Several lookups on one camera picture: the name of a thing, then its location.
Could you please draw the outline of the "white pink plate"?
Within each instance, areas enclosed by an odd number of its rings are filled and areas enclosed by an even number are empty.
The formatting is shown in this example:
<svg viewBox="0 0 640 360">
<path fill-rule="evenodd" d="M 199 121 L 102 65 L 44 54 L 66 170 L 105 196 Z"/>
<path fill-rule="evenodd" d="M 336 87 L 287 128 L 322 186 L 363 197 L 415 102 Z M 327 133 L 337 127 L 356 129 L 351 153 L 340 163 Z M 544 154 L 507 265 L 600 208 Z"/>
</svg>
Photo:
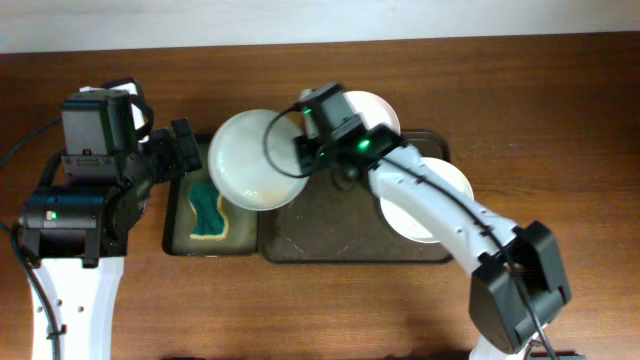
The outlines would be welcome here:
<svg viewBox="0 0 640 360">
<path fill-rule="evenodd" d="M 368 130 L 384 125 L 397 134 L 401 133 L 396 112 L 380 96 L 366 91 L 347 91 L 344 96 L 354 112 L 360 115 Z"/>
</svg>

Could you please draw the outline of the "light blue plate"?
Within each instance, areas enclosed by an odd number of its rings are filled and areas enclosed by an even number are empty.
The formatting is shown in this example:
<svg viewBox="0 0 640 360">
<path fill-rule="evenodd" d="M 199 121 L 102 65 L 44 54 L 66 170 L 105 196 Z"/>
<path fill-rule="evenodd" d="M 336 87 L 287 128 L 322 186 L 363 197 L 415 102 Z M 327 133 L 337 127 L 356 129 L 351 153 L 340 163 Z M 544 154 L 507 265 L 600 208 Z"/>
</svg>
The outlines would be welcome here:
<svg viewBox="0 0 640 360">
<path fill-rule="evenodd" d="M 307 184 L 299 175 L 293 140 L 302 130 L 276 113 L 255 109 L 239 113 L 216 131 L 208 150 L 208 170 L 215 186 L 231 203 L 268 211 L 293 201 Z"/>
</svg>

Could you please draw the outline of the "green yellow sponge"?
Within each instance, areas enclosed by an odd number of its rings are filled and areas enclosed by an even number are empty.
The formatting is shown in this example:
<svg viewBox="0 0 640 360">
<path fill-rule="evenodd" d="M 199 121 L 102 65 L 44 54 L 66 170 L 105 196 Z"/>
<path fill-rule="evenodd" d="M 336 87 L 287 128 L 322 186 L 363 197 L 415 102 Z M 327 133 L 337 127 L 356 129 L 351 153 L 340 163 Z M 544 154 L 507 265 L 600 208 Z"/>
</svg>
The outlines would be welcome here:
<svg viewBox="0 0 640 360">
<path fill-rule="evenodd" d="M 228 216 L 223 209 L 223 197 L 213 183 L 192 183 L 189 204 L 195 216 L 192 240 L 220 241 L 227 237 Z"/>
</svg>

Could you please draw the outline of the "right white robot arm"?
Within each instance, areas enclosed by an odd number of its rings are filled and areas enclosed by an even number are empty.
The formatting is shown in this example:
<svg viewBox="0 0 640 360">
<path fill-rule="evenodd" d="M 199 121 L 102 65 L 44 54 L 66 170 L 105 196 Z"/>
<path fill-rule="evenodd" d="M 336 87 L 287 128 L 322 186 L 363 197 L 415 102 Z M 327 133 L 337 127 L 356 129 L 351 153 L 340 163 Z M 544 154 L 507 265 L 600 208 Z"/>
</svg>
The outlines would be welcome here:
<svg viewBox="0 0 640 360">
<path fill-rule="evenodd" d="M 231 222 L 224 201 L 249 211 L 280 208 L 307 182 L 302 134 L 286 116 L 249 111 L 227 120 L 209 146 L 208 185 L 189 188 L 192 234 L 213 240 Z M 544 331 L 570 300 L 557 242 L 539 222 L 519 228 L 443 179 L 394 130 L 358 124 L 343 140 L 306 143 L 310 173 L 348 163 L 366 172 L 371 193 L 398 206 L 429 230 L 472 279 L 470 314 L 481 333 L 475 358 L 518 354 L 534 339 L 554 350 Z"/>
</svg>

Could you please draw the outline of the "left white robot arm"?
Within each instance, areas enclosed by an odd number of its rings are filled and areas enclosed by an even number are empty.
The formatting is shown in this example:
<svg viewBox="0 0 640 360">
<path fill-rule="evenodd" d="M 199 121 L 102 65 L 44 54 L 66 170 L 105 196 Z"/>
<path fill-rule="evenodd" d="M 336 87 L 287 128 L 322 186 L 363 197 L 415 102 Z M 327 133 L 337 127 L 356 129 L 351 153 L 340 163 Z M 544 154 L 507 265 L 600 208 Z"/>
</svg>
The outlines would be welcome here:
<svg viewBox="0 0 640 360">
<path fill-rule="evenodd" d="M 32 288 L 36 359 L 108 359 L 130 230 L 153 186 L 202 166 L 179 120 L 123 148 L 104 130 L 68 131 L 24 206 L 17 249 Z"/>
</svg>

